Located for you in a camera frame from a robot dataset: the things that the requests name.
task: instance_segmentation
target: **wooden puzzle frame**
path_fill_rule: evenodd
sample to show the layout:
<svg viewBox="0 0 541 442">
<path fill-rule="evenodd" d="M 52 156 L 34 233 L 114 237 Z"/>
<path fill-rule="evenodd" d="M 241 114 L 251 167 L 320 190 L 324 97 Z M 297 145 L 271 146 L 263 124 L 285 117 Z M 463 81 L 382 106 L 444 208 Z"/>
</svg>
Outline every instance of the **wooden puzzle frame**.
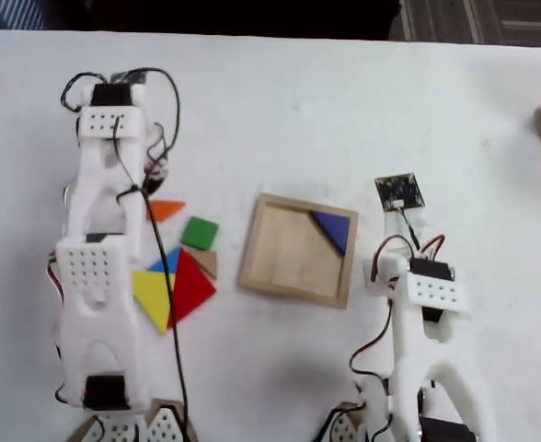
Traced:
<svg viewBox="0 0 541 442">
<path fill-rule="evenodd" d="M 338 282 L 336 283 L 335 292 L 333 295 L 327 295 L 326 293 L 318 293 L 317 290 L 310 290 L 305 288 L 300 288 L 292 285 L 281 285 L 275 284 L 269 281 L 263 281 L 261 278 L 255 277 L 253 275 L 253 266 L 255 265 L 255 260 L 264 259 L 266 256 L 265 253 L 270 253 L 267 250 L 259 250 L 259 244 L 261 243 L 261 235 L 264 235 L 264 231 L 268 230 L 268 227 L 263 226 L 263 224 L 269 224 L 271 221 L 265 220 L 265 211 L 271 208 L 272 210 L 280 209 L 287 212 L 293 212 L 297 214 L 310 214 L 312 211 L 324 212 L 327 214 L 341 215 L 346 216 L 350 219 L 348 237 L 346 242 L 346 250 L 343 256 L 340 256 L 340 273 L 338 276 Z M 314 225 L 311 215 L 309 216 L 309 222 L 311 225 Z M 333 308 L 346 308 L 348 302 L 348 292 L 351 285 L 351 270 L 352 270 L 352 261 L 354 258 L 354 242 L 356 240 L 356 231 L 358 227 L 358 213 L 344 210 L 337 207 L 330 207 L 322 204 L 314 204 L 306 201 L 294 200 L 290 198 L 284 198 L 281 196 L 270 195 L 263 193 L 259 196 L 255 214 L 250 227 L 246 250 L 244 254 L 244 260 L 242 261 L 242 267 L 240 270 L 240 275 L 238 278 L 238 285 L 257 290 L 263 293 L 268 293 L 271 295 L 284 296 L 284 297 L 300 297 L 308 299 L 319 304 L 333 307 Z M 335 265 L 335 259 L 329 259 L 330 264 L 324 261 L 314 262 L 316 258 L 311 258 L 311 263 L 309 265 L 312 268 L 322 268 L 322 266 Z"/>
</svg>

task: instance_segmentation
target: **black wire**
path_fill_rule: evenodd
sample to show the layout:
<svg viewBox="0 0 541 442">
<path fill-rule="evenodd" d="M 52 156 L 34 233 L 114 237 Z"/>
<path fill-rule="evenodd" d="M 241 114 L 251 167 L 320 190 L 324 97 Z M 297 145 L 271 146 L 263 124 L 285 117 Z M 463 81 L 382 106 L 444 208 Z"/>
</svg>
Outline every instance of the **black wire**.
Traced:
<svg viewBox="0 0 541 442">
<path fill-rule="evenodd" d="M 132 176 L 130 175 L 129 171 L 125 168 L 125 165 L 121 161 L 121 157 L 119 155 L 119 151 L 117 148 L 117 125 L 118 121 L 116 121 L 115 126 L 113 128 L 113 148 L 115 149 L 115 155 L 117 155 L 118 160 L 120 161 L 121 165 L 125 169 L 125 172 L 127 176 L 129 177 L 130 181 L 132 182 L 132 187 L 128 189 L 125 192 L 120 193 L 115 197 L 116 201 L 119 202 L 119 199 L 127 194 L 139 192 L 142 197 L 144 198 L 145 206 L 148 211 L 148 216 L 150 218 L 150 223 L 152 224 L 152 229 L 154 230 L 154 236 L 156 239 L 156 244 L 158 245 L 158 251 L 160 253 L 160 260 L 162 261 L 162 265 L 164 266 L 164 277 L 166 279 L 167 284 L 167 291 L 169 293 L 170 297 L 170 318 L 172 321 L 172 334 L 175 341 L 175 356 L 177 359 L 177 369 L 178 369 L 178 380 L 180 382 L 180 389 L 182 391 L 182 400 L 183 400 L 183 419 L 182 419 L 182 427 L 181 427 L 181 433 L 183 436 L 183 440 L 189 441 L 189 438 L 187 436 L 187 428 L 189 425 L 189 398 L 187 395 L 187 386 L 185 385 L 185 376 L 182 370 L 182 362 L 180 360 L 180 348 L 178 346 L 178 331 L 177 331 L 177 315 L 175 311 L 175 302 L 174 302 L 174 295 L 172 290 L 172 285 L 170 283 L 170 269 L 168 268 L 168 261 L 167 261 L 167 254 L 164 250 L 164 244 L 162 243 L 162 237 L 160 236 L 160 230 L 158 229 L 158 225 L 155 221 L 155 216 L 152 211 L 152 206 L 150 205 L 150 202 L 148 200 L 148 192 L 145 189 L 140 188 L 132 179 Z"/>
<path fill-rule="evenodd" d="M 177 84 L 175 83 L 175 80 L 170 76 L 170 74 L 165 71 L 164 69 L 160 69 L 159 67 L 139 67 L 137 69 L 132 69 L 131 71 L 127 72 L 128 74 L 142 74 L 142 73 L 149 73 L 149 72 L 156 72 L 159 74 L 162 74 L 165 76 L 170 83 L 170 86 L 172 86 L 172 90 L 175 94 L 175 101 L 177 102 L 177 115 L 175 118 L 175 132 L 172 136 L 172 140 L 170 141 L 169 145 L 165 145 L 164 150 L 162 153 L 156 158 L 156 161 L 152 163 L 152 166 L 146 171 L 144 182 L 142 182 L 142 189 L 145 189 L 147 186 L 147 183 L 150 179 L 150 175 L 152 174 L 152 170 L 154 170 L 154 167 L 156 164 L 162 159 L 166 158 L 168 155 L 168 152 L 175 146 L 175 143 L 177 142 L 178 138 L 178 130 L 180 129 L 180 96 L 178 94 Z"/>
<path fill-rule="evenodd" d="M 101 427 L 101 437 L 97 439 L 97 442 L 100 442 L 105 437 L 105 424 L 101 421 L 97 415 L 94 415 L 93 418 L 97 421 L 98 425 Z"/>
<path fill-rule="evenodd" d="M 411 224 L 408 221 L 408 217 L 406 216 L 406 212 L 403 209 L 399 209 L 401 212 L 401 215 L 403 216 L 403 219 L 406 221 L 406 224 L 408 225 L 409 235 L 411 236 L 411 240 L 414 243 L 414 246 L 416 246 L 417 250 L 420 250 L 420 242 L 418 241 L 418 237 L 416 236 L 416 232 L 414 231 L 414 227 L 411 226 Z"/>
<path fill-rule="evenodd" d="M 67 108 L 70 112 L 78 113 L 82 109 L 82 106 L 78 105 L 75 107 L 72 107 L 68 104 L 68 101 L 66 101 L 66 95 L 72 89 L 72 87 L 75 85 L 75 83 L 80 80 L 81 78 L 85 76 L 92 76 L 94 78 L 98 78 L 103 83 L 107 83 L 107 78 L 102 76 L 101 74 L 97 74 L 95 72 L 80 72 L 73 76 L 70 80 L 68 80 L 68 83 L 66 83 L 66 86 L 64 87 L 64 90 L 62 91 L 62 94 L 60 95 L 60 103 Z"/>
<path fill-rule="evenodd" d="M 373 437 L 371 437 L 371 442 L 375 442 L 375 440 L 377 440 L 379 436 L 381 436 L 385 431 L 387 431 L 389 427 L 391 426 L 392 422 L 393 422 L 393 414 L 389 414 L 389 419 L 387 419 L 386 425 L 383 428 L 381 428 L 379 431 L 377 431 L 373 435 Z"/>
<path fill-rule="evenodd" d="M 180 382 L 180 389 L 182 391 L 182 401 L 183 401 L 183 418 L 182 418 L 182 427 L 181 427 L 181 433 L 183 436 L 183 440 L 189 442 L 189 438 L 187 437 L 187 427 L 189 425 L 189 398 L 187 396 L 187 387 L 185 385 L 185 376 L 182 371 L 182 363 L 180 361 L 180 349 L 178 347 L 178 333 L 177 333 L 177 315 L 175 311 L 175 301 L 174 301 L 174 295 L 172 291 L 172 286 L 170 285 L 170 271 L 168 269 L 168 262 L 167 262 L 167 255 L 164 251 L 164 245 L 162 244 L 162 238 L 160 237 L 160 231 L 158 230 L 158 225 L 156 224 L 154 213 L 152 212 L 152 207 L 150 206 L 150 203 L 148 202 L 148 194 L 144 190 L 138 189 L 138 191 L 142 194 L 146 208 L 148 210 L 148 215 L 150 217 L 150 223 L 152 224 L 152 229 L 154 230 L 154 236 L 156 239 L 156 243 L 158 245 L 158 251 L 160 252 L 160 260 L 162 261 L 162 264 L 164 266 L 164 275 L 167 279 L 167 291 L 170 294 L 170 318 L 172 320 L 172 334 L 175 341 L 175 354 L 177 358 L 177 369 L 178 369 L 178 380 Z"/>
<path fill-rule="evenodd" d="M 59 403 L 65 403 L 67 404 L 68 401 L 66 399 L 63 399 L 60 397 L 60 391 L 64 388 L 64 383 L 58 389 L 53 393 L 53 397 L 59 402 Z"/>
</svg>

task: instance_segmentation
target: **cable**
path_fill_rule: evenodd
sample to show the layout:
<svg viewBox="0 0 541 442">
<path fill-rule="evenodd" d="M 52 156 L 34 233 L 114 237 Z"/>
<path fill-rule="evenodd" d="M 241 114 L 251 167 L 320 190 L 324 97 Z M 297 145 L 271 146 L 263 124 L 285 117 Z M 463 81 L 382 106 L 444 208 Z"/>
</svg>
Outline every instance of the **cable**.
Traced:
<svg viewBox="0 0 541 442">
<path fill-rule="evenodd" d="M 356 373 L 357 375 L 375 376 L 381 381 L 383 385 L 385 385 L 386 383 L 381 375 L 379 375 L 378 373 L 375 373 L 374 371 L 366 371 L 366 370 L 360 370 L 358 368 L 355 368 L 353 365 L 353 362 L 356 356 L 358 356 L 365 350 L 371 348 L 373 345 L 381 341 L 381 339 L 383 339 L 383 336 L 385 336 L 385 333 L 387 332 L 387 329 L 389 328 L 389 323 L 391 322 L 391 316 L 393 315 L 393 301 L 391 299 L 388 299 L 387 305 L 389 306 L 389 313 L 387 314 L 387 321 L 385 323 L 385 326 L 381 330 L 381 332 L 379 332 L 379 334 L 376 337 L 374 337 L 371 341 L 369 341 L 362 347 L 359 347 L 358 349 L 356 349 L 348 361 L 348 367 L 351 369 L 352 373 Z"/>
<path fill-rule="evenodd" d="M 99 439 L 97 439 L 97 442 L 100 442 L 105 437 L 105 424 L 103 424 L 103 421 L 101 421 L 96 414 L 93 415 L 93 418 L 98 423 L 98 425 L 101 427 L 101 436 L 100 436 Z"/>
<path fill-rule="evenodd" d="M 364 410 L 366 408 L 366 402 L 363 402 L 360 405 L 354 405 L 351 408 L 347 408 L 346 410 L 342 410 L 340 413 L 336 415 L 334 420 L 332 421 L 332 425 L 329 427 L 329 433 L 328 433 L 328 441 L 332 442 L 332 434 L 334 433 L 334 427 L 336 426 L 336 422 L 344 415 L 352 412 L 359 412 L 361 410 Z"/>
<path fill-rule="evenodd" d="M 60 391 L 64 388 L 64 383 L 58 389 L 53 393 L 53 397 L 55 400 L 57 400 L 59 403 L 65 403 L 68 404 L 68 401 L 60 396 Z"/>
<path fill-rule="evenodd" d="M 379 436 L 381 436 L 385 431 L 389 429 L 391 426 L 391 423 L 393 422 L 393 414 L 389 414 L 389 419 L 387 419 L 386 425 L 381 428 L 379 431 L 377 431 L 373 437 L 371 437 L 371 442 L 375 442 Z"/>
<path fill-rule="evenodd" d="M 117 155 L 117 158 L 121 163 L 121 166 L 126 170 L 126 174 L 128 178 L 130 179 L 130 182 L 132 183 L 132 187 L 130 187 L 129 190 L 124 191 L 120 193 L 119 195 L 117 195 L 115 199 L 117 202 L 119 202 L 119 199 L 122 196 L 130 194 L 130 193 L 134 193 L 134 192 L 139 192 L 144 198 L 146 210 L 150 218 L 150 223 L 152 224 L 152 229 L 154 230 L 156 244 L 158 245 L 158 251 L 160 253 L 160 260 L 164 266 L 164 277 L 167 284 L 167 291 L 168 291 L 168 295 L 170 296 L 170 318 L 172 321 L 172 334 L 174 336 L 174 341 L 175 341 L 175 356 L 177 359 L 178 380 L 180 382 L 180 389 L 182 391 L 182 400 L 183 400 L 183 419 L 182 419 L 181 433 L 183 436 L 183 440 L 188 442 L 189 438 L 187 436 L 187 428 L 189 425 L 189 398 L 187 395 L 187 386 L 185 384 L 185 376 L 182 370 L 182 362 L 180 360 L 180 348 L 178 345 L 178 331 L 177 331 L 177 316 L 176 316 L 176 310 L 175 310 L 174 292 L 172 290 L 172 285 L 170 284 L 170 269 L 168 268 L 167 254 L 164 250 L 164 245 L 162 243 L 162 238 L 160 236 L 160 230 L 158 229 L 158 225 L 155 221 L 155 216 L 154 216 L 154 212 L 152 211 L 152 206 L 150 205 L 150 202 L 148 200 L 148 193 L 145 189 L 140 188 L 133 181 L 132 176 L 130 175 L 129 171 L 125 168 L 125 165 L 121 161 L 121 157 L 117 149 L 117 137 L 116 137 L 117 135 L 116 128 L 117 128 L 118 123 L 119 123 L 118 121 L 115 122 L 115 127 L 113 130 L 113 147 L 116 149 L 115 154 Z"/>
<path fill-rule="evenodd" d="M 421 249 L 420 253 L 424 253 L 427 249 L 429 249 L 432 245 L 434 245 L 436 242 L 438 244 L 436 245 L 436 249 L 434 249 L 434 253 L 432 254 L 432 260 L 436 259 L 436 255 L 438 255 L 438 251 L 441 249 L 441 247 L 444 244 L 444 241 L 446 240 L 445 235 L 436 235 L 434 238 L 430 239 L 426 244 L 424 244 Z"/>
<path fill-rule="evenodd" d="M 412 258 L 414 257 L 414 249 L 411 247 L 411 244 L 405 237 L 402 237 L 401 235 L 391 235 L 390 237 L 385 238 L 385 240 L 377 248 L 377 251 L 374 253 L 374 256 L 373 256 L 373 265 L 371 266 L 371 281 L 372 282 L 376 280 L 376 277 L 379 274 L 379 269 L 377 267 L 377 263 L 379 262 L 379 255 L 381 254 L 381 252 L 383 251 L 387 243 L 394 238 L 399 238 L 402 241 L 404 241 L 406 245 L 408 246 L 409 251 L 411 252 L 411 257 Z"/>
<path fill-rule="evenodd" d="M 399 212 L 403 216 L 403 219 L 406 221 L 406 224 L 408 225 L 409 235 L 411 236 L 411 240 L 414 243 L 414 246 L 416 246 L 416 250 L 420 249 L 420 242 L 418 241 L 418 237 L 416 236 L 416 232 L 414 231 L 414 227 L 411 226 L 411 224 L 408 221 L 408 217 L 406 216 L 406 211 L 403 209 L 399 209 Z"/>
<path fill-rule="evenodd" d="M 131 71 L 128 71 L 126 75 L 143 74 L 143 73 L 150 73 L 150 72 L 156 72 L 156 73 L 162 74 L 163 76 L 166 77 L 166 79 L 170 83 L 170 86 L 172 86 L 172 90 L 175 95 L 175 101 L 177 102 L 177 115 L 175 118 L 175 132 L 172 136 L 172 140 L 170 141 L 169 145 L 165 145 L 165 148 L 162 151 L 162 153 L 156 158 L 156 161 L 152 163 L 152 166 L 146 171 L 144 182 L 142 183 L 143 189 L 146 188 L 149 177 L 152 174 L 152 170 L 154 169 L 155 165 L 162 158 L 166 158 L 168 155 L 168 152 L 170 152 L 170 150 L 172 150 L 172 148 L 175 146 L 175 143 L 177 142 L 177 138 L 178 138 L 178 130 L 180 129 L 180 96 L 178 94 L 177 84 L 175 83 L 175 80 L 172 78 L 172 76 L 170 76 L 170 74 L 167 71 L 165 71 L 164 69 L 160 69 L 159 67 L 139 67 L 137 69 L 132 69 Z"/>
<path fill-rule="evenodd" d="M 62 289 L 62 284 L 60 284 L 60 280 L 56 276 L 56 274 L 53 272 L 52 264 L 56 262 L 56 254 L 55 251 L 50 253 L 50 256 L 48 257 L 48 265 L 46 266 L 46 274 L 48 275 L 48 278 L 52 282 L 53 286 L 56 288 L 56 291 L 60 294 L 60 299 L 62 302 L 64 302 L 64 291 Z"/>
<path fill-rule="evenodd" d="M 68 80 L 68 83 L 66 83 L 66 86 L 64 87 L 64 90 L 62 91 L 62 94 L 60 95 L 60 103 L 67 108 L 70 112 L 78 113 L 82 109 L 82 106 L 78 105 L 75 107 L 72 107 L 68 104 L 66 101 L 66 95 L 72 89 L 72 87 L 75 85 L 75 83 L 80 80 L 81 78 L 85 76 L 92 76 L 94 78 L 98 78 L 103 83 L 107 83 L 107 78 L 102 76 L 101 74 L 96 74 L 94 72 L 80 72 L 73 76 L 70 80 Z"/>
</svg>

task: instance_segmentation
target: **red triangle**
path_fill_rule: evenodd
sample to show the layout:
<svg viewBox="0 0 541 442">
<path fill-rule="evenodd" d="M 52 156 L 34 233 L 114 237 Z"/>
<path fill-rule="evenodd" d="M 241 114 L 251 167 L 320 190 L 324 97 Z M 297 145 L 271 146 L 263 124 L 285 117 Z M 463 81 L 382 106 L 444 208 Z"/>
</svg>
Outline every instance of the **red triangle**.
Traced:
<svg viewBox="0 0 541 442">
<path fill-rule="evenodd" d="M 184 201 L 150 200 L 150 207 L 154 214 L 154 220 L 157 223 L 170 218 L 185 206 Z M 146 210 L 145 219 L 150 219 L 150 214 Z"/>
<path fill-rule="evenodd" d="M 199 264 L 186 251 L 178 252 L 177 277 L 173 290 L 177 323 L 213 296 L 215 287 L 203 274 Z M 168 328 L 172 327 L 172 316 Z"/>
</svg>

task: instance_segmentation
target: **white surface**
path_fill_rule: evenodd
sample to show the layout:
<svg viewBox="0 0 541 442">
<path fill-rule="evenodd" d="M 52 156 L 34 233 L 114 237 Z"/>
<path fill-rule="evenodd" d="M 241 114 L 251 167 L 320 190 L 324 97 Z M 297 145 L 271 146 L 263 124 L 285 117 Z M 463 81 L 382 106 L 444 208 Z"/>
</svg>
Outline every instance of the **white surface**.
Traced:
<svg viewBox="0 0 541 442">
<path fill-rule="evenodd" d="M 190 215 L 221 226 L 218 293 L 181 322 L 190 415 L 201 441 L 306 441 L 356 398 L 351 352 L 382 327 L 361 260 L 383 237 L 373 179 L 413 171 L 439 255 L 466 270 L 479 360 L 503 440 L 541 440 L 541 49 L 418 43 L 0 32 L 0 440 L 62 440 L 82 414 L 53 399 L 59 301 L 46 281 L 75 175 L 74 73 L 142 65 L 178 81 L 182 129 L 158 197 L 188 202 L 162 225 L 171 249 Z M 154 117 L 170 134 L 163 80 Z M 349 306 L 236 288 L 260 192 L 359 211 Z M 156 246 L 144 232 L 144 262 Z M 172 336 L 141 316 L 152 392 L 178 398 Z M 360 365 L 391 368 L 391 340 Z"/>
</svg>

